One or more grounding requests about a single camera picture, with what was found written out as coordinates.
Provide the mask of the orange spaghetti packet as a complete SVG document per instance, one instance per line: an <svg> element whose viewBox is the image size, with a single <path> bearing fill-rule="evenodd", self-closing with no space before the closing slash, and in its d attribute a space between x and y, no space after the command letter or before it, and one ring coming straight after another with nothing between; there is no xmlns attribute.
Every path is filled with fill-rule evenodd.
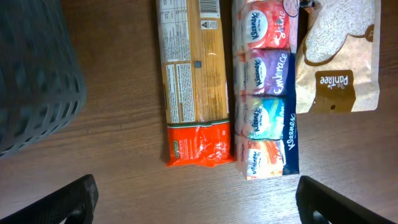
<svg viewBox="0 0 398 224"><path fill-rule="evenodd" d="M219 1L157 0L169 166L232 162Z"/></svg>

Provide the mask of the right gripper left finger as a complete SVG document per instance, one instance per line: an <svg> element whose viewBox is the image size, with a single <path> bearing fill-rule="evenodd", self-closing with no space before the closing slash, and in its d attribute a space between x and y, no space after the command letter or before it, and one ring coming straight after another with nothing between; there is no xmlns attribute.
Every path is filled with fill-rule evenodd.
<svg viewBox="0 0 398 224"><path fill-rule="evenodd" d="M3 219L1 224L92 224L99 198L93 175L87 174Z"/></svg>

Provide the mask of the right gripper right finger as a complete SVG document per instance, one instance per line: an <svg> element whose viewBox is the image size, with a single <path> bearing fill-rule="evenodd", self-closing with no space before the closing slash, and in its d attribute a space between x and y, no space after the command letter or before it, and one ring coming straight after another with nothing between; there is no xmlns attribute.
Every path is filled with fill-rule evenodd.
<svg viewBox="0 0 398 224"><path fill-rule="evenodd" d="M295 198L302 223L391 223L306 175L300 177Z"/></svg>

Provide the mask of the Kleenex tissue multipack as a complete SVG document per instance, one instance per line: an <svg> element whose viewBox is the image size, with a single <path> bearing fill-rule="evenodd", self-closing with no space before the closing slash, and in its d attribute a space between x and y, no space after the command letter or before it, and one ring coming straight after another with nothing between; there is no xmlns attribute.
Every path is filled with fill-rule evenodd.
<svg viewBox="0 0 398 224"><path fill-rule="evenodd" d="M299 173L298 0L233 1L236 168L247 180Z"/></svg>

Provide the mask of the beige Pantree rice bag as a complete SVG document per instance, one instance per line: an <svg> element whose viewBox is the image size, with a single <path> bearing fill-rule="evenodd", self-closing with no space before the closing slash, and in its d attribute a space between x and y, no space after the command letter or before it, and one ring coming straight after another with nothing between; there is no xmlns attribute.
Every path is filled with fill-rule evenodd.
<svg viewBox="0 0 398 224"><path fill-rule="evenodd" d="M381 2L301 1L296 112L374 111L379 102Z"/></svg>

